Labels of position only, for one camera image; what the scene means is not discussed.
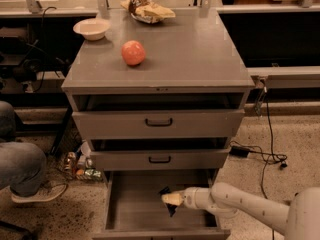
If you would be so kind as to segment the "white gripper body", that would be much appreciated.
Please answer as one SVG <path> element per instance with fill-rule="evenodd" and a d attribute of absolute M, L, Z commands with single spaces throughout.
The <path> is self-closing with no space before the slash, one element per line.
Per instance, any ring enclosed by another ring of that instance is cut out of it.
<path fill-rule="evenodd" d="M 206 210 L 211 204 L 211 195 L 208 188 L 190 187 L 182 194 L 184 205 L 190 209 Z"/>

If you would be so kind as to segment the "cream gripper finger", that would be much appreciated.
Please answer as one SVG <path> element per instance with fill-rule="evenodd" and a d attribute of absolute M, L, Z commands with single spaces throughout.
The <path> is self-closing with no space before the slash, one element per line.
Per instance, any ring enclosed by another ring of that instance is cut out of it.
<path fill-rule="evenodd" d="M 161 199 L 164 203 L 175 206 L 180 206 L 184 202 L 181 191 L 163 194 Z"/>

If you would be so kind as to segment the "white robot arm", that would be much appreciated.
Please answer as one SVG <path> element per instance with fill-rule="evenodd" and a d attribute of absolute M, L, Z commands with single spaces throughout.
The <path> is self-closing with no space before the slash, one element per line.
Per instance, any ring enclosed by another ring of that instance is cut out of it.
<path fill-rule="evenodd" d="M 232 218 L 240 210 L 284 236 L 284 240 L 320 240 L 320 188 L 299 192 L 289 205 L 218 182 L 211 188 L 189 187 L 161 195 L 165 204 L 205 210 Z"/>

